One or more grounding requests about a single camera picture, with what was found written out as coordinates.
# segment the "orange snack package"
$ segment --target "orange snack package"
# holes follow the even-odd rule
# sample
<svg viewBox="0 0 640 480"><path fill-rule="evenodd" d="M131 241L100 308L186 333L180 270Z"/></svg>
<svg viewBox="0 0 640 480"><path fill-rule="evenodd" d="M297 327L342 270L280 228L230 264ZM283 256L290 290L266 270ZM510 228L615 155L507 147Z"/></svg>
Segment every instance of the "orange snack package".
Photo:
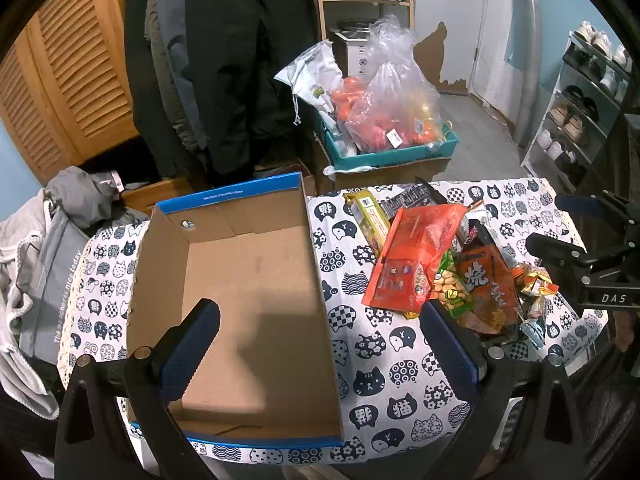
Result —
<svg viewBox="0 0 640 480"><path fill-rule="evenodd" d="M460 204L400 208L386 236L362 303L420 312L440 259L466 212Z"/></svg>

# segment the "metal screw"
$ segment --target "metal screw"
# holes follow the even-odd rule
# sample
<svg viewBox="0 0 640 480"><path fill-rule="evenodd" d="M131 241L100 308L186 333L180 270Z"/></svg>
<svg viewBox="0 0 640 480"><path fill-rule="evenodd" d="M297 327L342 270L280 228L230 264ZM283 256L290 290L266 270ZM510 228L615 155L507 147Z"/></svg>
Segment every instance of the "metal screw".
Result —
<svg viewBox="0 0 640 480"><path fill-rule="evenodd" d="M82 354L77 360L78 366L87 366L91 362L91 356L89 354Z"/></svg>
<svg viewBox="0 0 640 480"><path fill-rule="evenodd" d="M140 346L136 348L136 351L133 352L133 357L136 359L146 359L151 355L151 348L148 346Z"/></svg>
<svg viewBox="0 0 640 480"><path fill-rule="evenodd" d="M560 358L559 355L548 354L548 357L549 357L549 362L551 363L552 366L561 366L562 365L562 359Z"/></svg>
<svg viewBox="0 0 640 480"><path fill-rule="evenodd" d="M492 346L488 349L487 353L493 359L502 359L504 357L504 350L499 346Z"/></svg>

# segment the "wooden cabinet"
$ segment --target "wooden cabinet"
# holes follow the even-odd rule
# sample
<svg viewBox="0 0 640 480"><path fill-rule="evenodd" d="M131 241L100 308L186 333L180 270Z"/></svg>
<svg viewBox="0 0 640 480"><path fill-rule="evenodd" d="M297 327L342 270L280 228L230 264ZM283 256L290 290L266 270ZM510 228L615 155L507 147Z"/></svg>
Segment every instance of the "wooden cabinet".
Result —
<svg viewBox="0 0 640 480"><path fill-rule="evenodd" d="M0 65L0 117L43 184L136 136L122 0L47 0Z"/></svg>

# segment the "cat print tablecloth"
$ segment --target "cat print tablecloth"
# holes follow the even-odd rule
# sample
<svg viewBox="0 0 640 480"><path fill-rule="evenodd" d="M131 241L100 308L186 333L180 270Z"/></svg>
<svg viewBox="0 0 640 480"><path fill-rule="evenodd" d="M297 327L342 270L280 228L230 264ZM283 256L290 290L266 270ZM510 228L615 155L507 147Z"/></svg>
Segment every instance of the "cat print tablecloth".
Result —
<svg viewBox="0 0 640 480"><path fill-rule="evenodd" d="M531 232L555 234L565 241L573 238L582 244L568 215L556 211L555 194L545 180L432 184L451 202L468 205L484 198L493 227L517 260L534 262L524 247ZM402 187L370 190L377 199L388 200L402 192ZM417 319L406 320L398 312L361 304L375 256L341 193L309 198L307 206L332 336L328 344L334 352L345 441L338 447L265 450L192 440L201 455L255 464L363 462L421 447L452 433L469 411L468 404L458 400L449 386ZM72 329L67 330L59 359L61 376L64 371L66 380L83 353L91 353L98 361L126 355L129 271L135 268L147 225L144 222L124 231L98 234L84 250L70 297L70 304L76 305L76 309L69 309ZM127 280L128 286L123 286L122 280ZM517 342L508 347L509 354L536 360L555 352L566 362L571 360L597 336L607 314L585 311L582 319L576 318L561 296L554 297L547 306L546 346L536 350L529 342ZM124 410L122 399L120 405ZM143 437L137 427L129 425L129 431Z"/></svg>

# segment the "white shoe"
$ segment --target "white shoe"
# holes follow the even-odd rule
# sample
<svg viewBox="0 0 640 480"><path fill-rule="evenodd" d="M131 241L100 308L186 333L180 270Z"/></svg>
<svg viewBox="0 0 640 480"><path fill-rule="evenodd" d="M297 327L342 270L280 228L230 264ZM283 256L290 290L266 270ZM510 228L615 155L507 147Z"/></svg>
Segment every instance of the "white shoe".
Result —
<svg viewBox="0 0 640 480"><path fill-rule="evenodd" d="M545 151L549 149L549 147L551 146L551 143L553 142L551 140L551 134L549 133L549 130L542 130L540 134L536 137L536 141L540 145L540 148L542 148Z"/></svg>
<svg viewBox="0 0 640 480"><path fill-rule="evenodd" d="M591 40L596 35L596 28L589 22L582 22L575 33L587 43L591 43Z"/></svg>
<svg viewBox="0 0 640 480"><path fill-rule="evenodd" d="M611 41L603 31L596 32L591 44L596 50L607 56L607 59L611 59Z"/></svg>
<svg viewBox="0 0 640 480"><path fill-rule="evenodd" d="M549 149L546 150L546 152L551 157L551 160L556 160L556 158L558 158L560 154L564 152L564 149L562 148L562 144L555 140L551 143L551 146L549 146Z"/></svg>
<svg viewBox="0 0 640 480"><path fill-rule="evenodd" d="M616 51L611 56L611 59L615 61L622 70L626 70L626 62L628 60L628 55L626 54L625 47L623 45L619 45Z"/></svg>
<svg viewBox="0 0 640 480"><path fill-rule="evenodd" d="M616 92L616 96L614 97L614 99L618 104L622 104L622 99L625 98L627 86L628 86L628 82L625 81L624 79L620 81L620 83L618 84L618 91Z"/></svg>
<svg viewBox="0 0 640 480"><path fill-rule="evenodd" d="M604 76L600 80L599 83L601 88L607 90L611 95L616 94L616 89L618 88L618 83L616 82L616 73L613 69L607 65L604 69Z"/></svg>

